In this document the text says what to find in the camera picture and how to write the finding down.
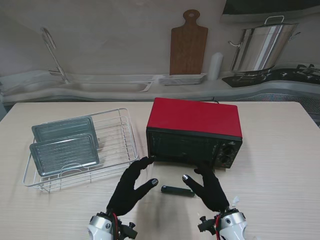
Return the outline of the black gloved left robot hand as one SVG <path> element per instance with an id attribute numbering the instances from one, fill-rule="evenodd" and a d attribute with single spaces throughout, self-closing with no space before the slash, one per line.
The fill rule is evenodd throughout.
<path id="1" fill-rule="evenodd" d="M 152 157 L 143 157 L 134 161 L 122 174 L 112 197 L 106 207 L 106 212 L 115 214 L 117 217 L 126 215 L 136 203 L 141 200 L 152 188 L 158 185 L 156 178 L 148 180 L 140 187 L 135 188 L 136 180 L 141 171 L 154 162 Z"/>

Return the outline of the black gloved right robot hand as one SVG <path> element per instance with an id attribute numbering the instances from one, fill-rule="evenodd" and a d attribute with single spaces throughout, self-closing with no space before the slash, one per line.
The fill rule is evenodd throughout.
<path id="1" fill-rule="evenodd" d="M 187 174 L 182 176 L 183 182 L 201 198 L 209 210 L 224 212 L 230 204 L 213 170 L 205 163 L 200 162 L 196 165 L 194 172 L 202 176 L 203 185 L 200 185 Z"/>

